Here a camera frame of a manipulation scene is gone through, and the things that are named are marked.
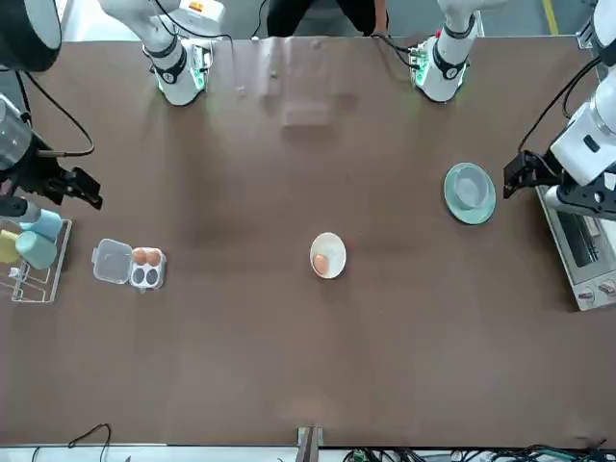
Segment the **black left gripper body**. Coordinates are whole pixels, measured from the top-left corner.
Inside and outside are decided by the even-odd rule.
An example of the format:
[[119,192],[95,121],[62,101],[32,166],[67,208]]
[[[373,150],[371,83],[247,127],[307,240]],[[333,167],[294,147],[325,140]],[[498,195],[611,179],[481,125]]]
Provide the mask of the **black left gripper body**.
[[578,215],[615,214],[615,172],[605,171],[585,186],[569,174],[555,190],[555,207]]

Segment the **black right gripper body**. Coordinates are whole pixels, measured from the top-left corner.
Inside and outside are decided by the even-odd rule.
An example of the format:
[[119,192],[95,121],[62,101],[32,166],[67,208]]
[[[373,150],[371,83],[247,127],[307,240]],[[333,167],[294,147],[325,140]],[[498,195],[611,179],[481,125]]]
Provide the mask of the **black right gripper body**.
[[1,167],[1,194],[14,196],[18,190],[34,193],[52,202],[62,202],[72,196],[66,182],[69,171],[62,168],[55,158],[41,157],[40,150],[47,147],[43,141],[32,139],[22,158],[11,167]]

